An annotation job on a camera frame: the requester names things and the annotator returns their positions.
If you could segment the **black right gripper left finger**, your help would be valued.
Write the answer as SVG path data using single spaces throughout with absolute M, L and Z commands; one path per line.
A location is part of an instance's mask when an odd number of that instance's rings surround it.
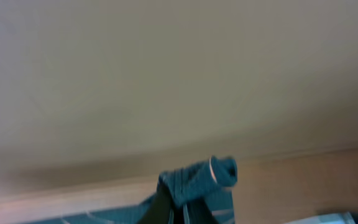
M 159 189 L 151 206 L 137 224 L 170 224 L 173 202 L 168 190 Z

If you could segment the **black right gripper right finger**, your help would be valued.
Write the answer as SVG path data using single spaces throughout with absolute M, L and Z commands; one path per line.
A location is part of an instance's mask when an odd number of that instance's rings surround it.
M 189 202 L 187 205 L 188 224 L 218 224 L 203 199 L 197 199 Z

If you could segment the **black printed cycling jersey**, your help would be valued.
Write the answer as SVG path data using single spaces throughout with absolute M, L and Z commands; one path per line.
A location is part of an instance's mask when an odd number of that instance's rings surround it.
M 212 156 L 188 167 L 160 173 L 155 193 L 137 205 L 39 220 L 36 224 L 135 224 L 151 206 L 159 189 L 168 190 L 172 197 L 170 224 L 188 224 L 186 205 L 197 199 L 206 202 L 218 224 L 233 224 L 235 214 L 231 188 L 236 183 L 236 161 L 231 157 L 218 159 Z

